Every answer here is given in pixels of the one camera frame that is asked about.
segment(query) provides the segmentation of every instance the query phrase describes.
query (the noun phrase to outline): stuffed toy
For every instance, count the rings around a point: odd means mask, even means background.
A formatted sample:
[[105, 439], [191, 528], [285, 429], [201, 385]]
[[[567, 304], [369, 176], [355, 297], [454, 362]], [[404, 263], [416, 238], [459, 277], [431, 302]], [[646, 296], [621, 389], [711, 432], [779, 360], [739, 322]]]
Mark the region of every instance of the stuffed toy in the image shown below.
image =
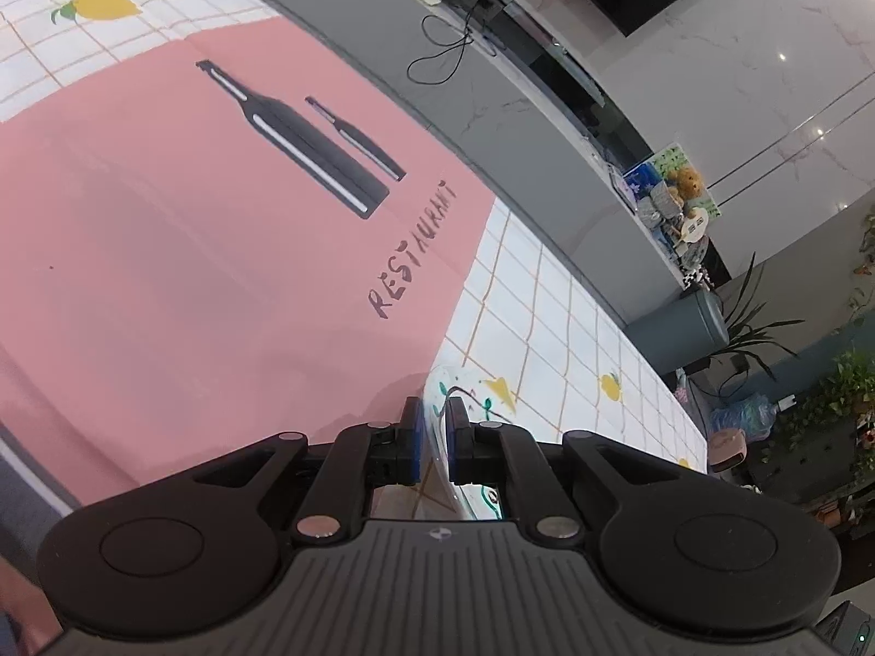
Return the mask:
[[668, 188], [669, 193], [671, 193], [675, 199], [678, 199], [678, 197], [680, 198], [681, 203], [686, 209], [687, 216], [690, 216], [690, 200], [697, 199], [705, 193], [705, 183], [702, 180], [701, 174], [690, 165], [684, 165], [682, 168], [672, 170], [666, 175], [666, 177], [668, 178], [668, 181], [674, 185], [674, 187]]

